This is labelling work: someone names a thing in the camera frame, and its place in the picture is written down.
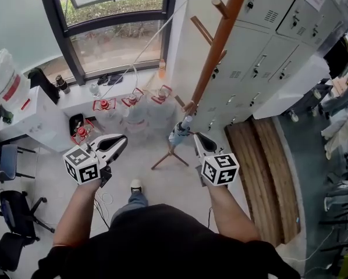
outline fiducial marker cube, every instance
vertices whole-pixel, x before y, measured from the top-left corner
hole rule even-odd
[[[221,154],[204,157],[201,175],[214,186],[226,185],[235,181],[240,165],[234,154]]]
[[[94,152],[89,154],[80,146],[75,146],[63,155],[63,159],[68,174],[78,184],[100,178],[99,161]]]

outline locker vent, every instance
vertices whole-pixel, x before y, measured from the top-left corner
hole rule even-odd
[[[262,75],[262,78],[268,78],[270,74],[271,74],[271,72],[265,72],[265,73]]]
[[[304,32],[306,31],[305,27],[300,27],[299,30],[297,31],[297,34],[301,36]]]
[[[265,21],[273,23],[277,17],[278,17],[277,12],[273,12],[272,10],[269,10],[265,16]]]
[[[321,38],[318,38],[315,42],[315,44],[319,44],[321,42]]]
[[[230,78],[238,78],[240,76],[241,71],[233,71],[230,74]]]

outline person's right arm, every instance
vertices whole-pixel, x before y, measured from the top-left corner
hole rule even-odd
[[[226,186],[207,183],[216,227],[221,235],[241,242],[260,240],[254,223],[246,216]]]

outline wooden stair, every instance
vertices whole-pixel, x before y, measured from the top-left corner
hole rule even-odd
[[[299,212],[292,175],[271,118],[225,128],[240,163],[240,177],[250,216],[264,241],[274,246],[299,232]]]

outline chair leg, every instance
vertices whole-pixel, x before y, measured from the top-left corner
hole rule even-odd
[[[29,153],[35,153],[35,151],[33,150],[30,150],[30,149],[26,149],[26,148],[22,148],[20,146],[17,147],[18,150],[21,150],[21,151],[26,151],[26,152],[29,152]]]
[[[34,212],[38,209],[39,205],[41,204],[41,202],[47,202],[46,198],[40,198],[35,204],[34,206],[30,209],[30,213],[33,215]]]
[[[52,232],[52,233],[55,232],[55,230],[54,230],[52,227],[47,226],[47,225],[44,224],[43,222],[39,221],[37,218],[34,218],[34,222],[37,223],[39,226],[42,226],[44,229],[46,229],[46,230]]]
[[[33,176],[28,176],[26,174],[20,174],[20,173],[16,173],[16,176],[17,177],[25,177],[25,178],[29,178],[29,179],[35,179],[35,177],[33,177]]]

